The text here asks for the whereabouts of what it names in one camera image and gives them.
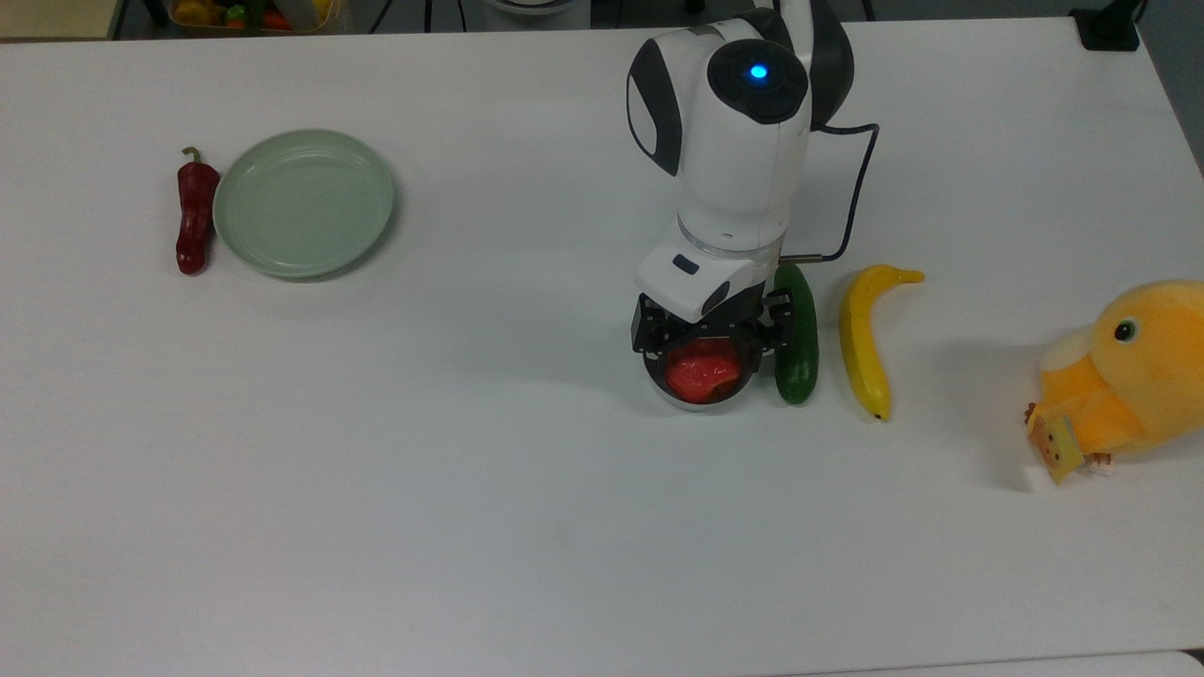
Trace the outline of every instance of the yellow plush duck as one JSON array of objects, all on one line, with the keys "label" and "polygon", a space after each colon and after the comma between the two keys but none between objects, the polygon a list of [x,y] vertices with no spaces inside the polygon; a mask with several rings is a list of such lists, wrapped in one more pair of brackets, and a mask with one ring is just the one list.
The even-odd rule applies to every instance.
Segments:
[{"label": "yellow plush duck", "polygon": [[1204,282],[1129,289],[1054,343],[1040,372],[1025,422],[1056,483],[1204,426]]}]

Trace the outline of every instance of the green plate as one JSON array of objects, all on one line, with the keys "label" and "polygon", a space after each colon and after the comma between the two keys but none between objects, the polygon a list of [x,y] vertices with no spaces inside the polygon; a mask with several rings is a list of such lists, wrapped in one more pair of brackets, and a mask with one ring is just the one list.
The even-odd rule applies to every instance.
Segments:
[{"label": "green plate", "polygon": [[250,267],[277,277],[334,272],[372,248],[393,214],[389,165],[321,129],[273,136],[238,158],[213,199],[213,226]]}]

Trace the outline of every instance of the red tomato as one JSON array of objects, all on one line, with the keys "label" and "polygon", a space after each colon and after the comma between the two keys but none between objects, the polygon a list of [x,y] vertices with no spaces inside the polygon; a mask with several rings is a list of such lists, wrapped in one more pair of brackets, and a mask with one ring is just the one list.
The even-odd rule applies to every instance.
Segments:
[{"label": "red tomato", "polygon": [[289,20],[279,10],[264,10],[264,28],[271,30],[293,30]]},{"label": "red tomato", "polygon": [[740,381],[740,357],[731,338],[695,338],[665,358],[665,383],[683,401],[709,405]]}]

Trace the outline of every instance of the green cucumber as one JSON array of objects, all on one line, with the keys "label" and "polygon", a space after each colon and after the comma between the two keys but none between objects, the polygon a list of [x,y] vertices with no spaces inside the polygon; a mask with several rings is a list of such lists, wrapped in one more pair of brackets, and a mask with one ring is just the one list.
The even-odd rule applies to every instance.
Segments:
[{"label": "green cucumber", "polygon": [[791,405],[801,405],[815,390],[820,367],[820,334],[815,320],[815,299],[803,271],[795,264],[778,266],[773,276],[774,289],[787,289],[795,299],[795,340],[775,351],[774,378],[778,393]]}]

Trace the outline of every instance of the banana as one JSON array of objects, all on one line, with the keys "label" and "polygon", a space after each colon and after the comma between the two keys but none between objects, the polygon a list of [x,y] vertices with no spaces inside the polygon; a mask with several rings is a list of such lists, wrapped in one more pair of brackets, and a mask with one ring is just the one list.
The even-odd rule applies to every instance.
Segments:
[{"label": "banana", "polygon": [[891,418],[891,384],[878,357],[878,347],[874,346],[870,311],[883,293],[904,282],[923,282],[923,273],[885,264],[869,266],[857,273],[840,304],[840,353],[844,355],[844,370],[857,401],[879,420]]}]

